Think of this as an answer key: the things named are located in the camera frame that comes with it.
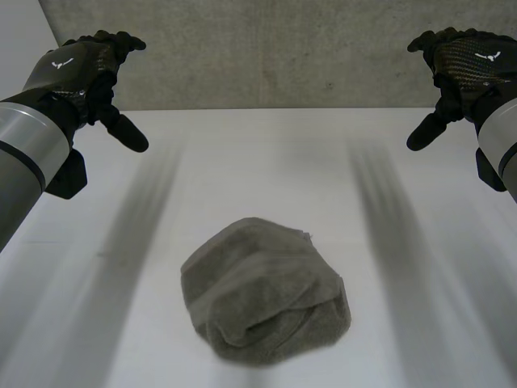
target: crumpled towel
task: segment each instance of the crumpled towel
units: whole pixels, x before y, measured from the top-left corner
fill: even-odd
[[[195,330],[226,360],[274,364],[333,344],[350,327],[343,279],[300,230],[242,219],[181,273]]]

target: robotic hand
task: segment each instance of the robotic hand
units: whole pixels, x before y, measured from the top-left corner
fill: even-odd
[[[515,171],[505,171],[515,154],[511,147],[517,143],[517,129],[508,115],[508,109],[517,105],[517,41],[473,29],[458,32],[448,28],[424,32],[408,51],[423,51],[442,96],[435,111],[411,133],[407,146],[421,150],[449,123],[466,118],[475,124],[481,147],[476,153],[479,177],[494,190],[506,191],[505,183],[517,181]]]
[[[107,131],[129,149],[147,150],[149,143],[143,133],[111,104],[120,65],[130,52],[143,49],[145,43],[127,32],[113,35],[99,31],[94,36],[68,40],[40,59],[22,93],[0,103],[4,110],[33,109],[36,115],[37,112],[44,115],[43,120],[50,119],[65,135],[69,153],[64,162],[61,160],[61,167],[57,166],[59,170],[52,171],[45,165],[33,168],[42,190],[69,199],[86,186],[84,159],[72,149],[76,130],[86,123],[93,125],[100,120]],[[18,132],[21,136],[22,129],[18,128]],[[37,165],[37,156],[33,159]]]
[[[23,92],[0,101],[0,251],[42,192],[69,199],[86,186],[75,132],[100,120],[136,152],[145,136],[112,104],[120,65],[145,43],[127,32],[99,31],[44,55]]]

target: gray wall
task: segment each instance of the gray wall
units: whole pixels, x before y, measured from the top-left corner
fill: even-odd
[[[430,107],[406,47],[428,29],[517,36],[515,0],[40,0],[57,40],[97,29],[149,43],[124,65],[120,108]]]

